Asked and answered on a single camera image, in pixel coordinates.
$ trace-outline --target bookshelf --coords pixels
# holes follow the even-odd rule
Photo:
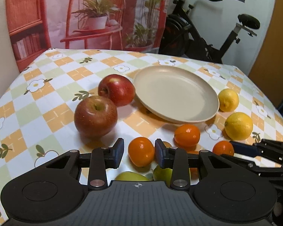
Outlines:
[[[21,72],[51,47],[44,0],[6,0],[6,16],[15,59]]]

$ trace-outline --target metal bolt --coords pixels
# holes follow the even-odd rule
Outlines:
[[[188,185],[188,182],[184,179],[177,179],[173,181],[173,184],[177,187],[184,187]]]
[[[90,185],[93,187],[102,187],[105,184],[105,182],[101,179],[94,179],[90,181]]]

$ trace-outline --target crosshair marking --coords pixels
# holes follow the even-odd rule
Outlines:
[[[143,185],[138,182],[138,183],[134,184],[134,186],[137,187],[137,188],[140,188],[140,187],[142,187]]]

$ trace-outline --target checkered tablecloth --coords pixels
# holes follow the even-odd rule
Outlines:
[[[121,74],[132,80],[140,68],[150,65],[171,65],[193,72],[217,94],[224,88],[233,89],[240,100],[235,111],[246,113],[254,123],[253,133],[245,142],[252,144],[262,138],[283,141],[282,116],[235,66],[150,53],[51,48],[27,67],[0,99],[0,193],[11,179],[70,149],[91,152],[95,147],[113,145],[118,137],[125,141],[124,156],[119,169],[107,170],[108,182],[127,170],[151,177],[155,162],[150,167],[134,167],[128,158],[128,144],[143,136],[153,143],[160,138],[174,146],[178,125],[166,123],[138,100],[118,108],[116,127],[100,140],[80,138],[73,122],[79,99],[96,95],[102,78]],[[196,150],[212,150],[215,143],[228,139],[224,122],[230,114],[218,112],[213,119],[197,125],[201,138]],[[260,157],[253,160],[261,166],[278,165]],[[84,168],[80,182],[86,184],[87,176],[88,169]],[[0,213],[1,224],[7,219],[1,202]]]

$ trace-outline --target apple stem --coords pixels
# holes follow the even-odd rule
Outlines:
[[[101,110],[101,107],[100,107],[100,106],[97,106],[97,105],[94,105],[94,108],[95,108],[97,111],[100,111],[100,110]]]

